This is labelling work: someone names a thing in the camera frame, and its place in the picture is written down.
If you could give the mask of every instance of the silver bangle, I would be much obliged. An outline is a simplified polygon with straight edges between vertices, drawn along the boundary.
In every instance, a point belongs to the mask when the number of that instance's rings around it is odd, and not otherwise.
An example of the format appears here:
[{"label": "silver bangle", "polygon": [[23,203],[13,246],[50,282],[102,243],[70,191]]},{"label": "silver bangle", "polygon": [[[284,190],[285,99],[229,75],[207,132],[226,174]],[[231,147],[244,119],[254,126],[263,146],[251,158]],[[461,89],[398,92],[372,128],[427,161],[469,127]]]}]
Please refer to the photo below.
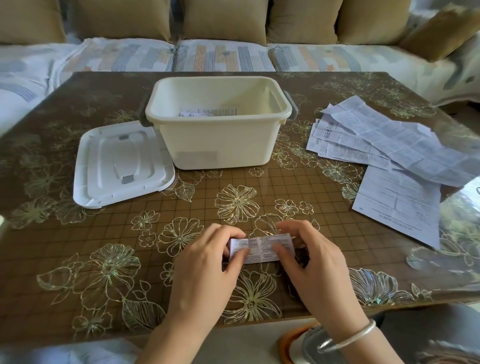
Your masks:
[{"label": "silver bangle", "polygon": [[319,354],[325,354],[327,352],[333,352],[335,350],[341,349],[346,347],[347,345],[350,345],[351,343],[357,341],[358,339],[364,337],[367,335],[370,331],[372,331],[376,327],[376,322],[373,319],[370,319],[370,323],[366,328],[364,328],[362,331],[357,332],[355,335],[352,337],[343,340],[342,342],[339,342],[338,344],[334,344],[328,348],[326,348],[327,345],[332,343],[332,339],[326,340],[322,345],[318,345],[317,351]]}]

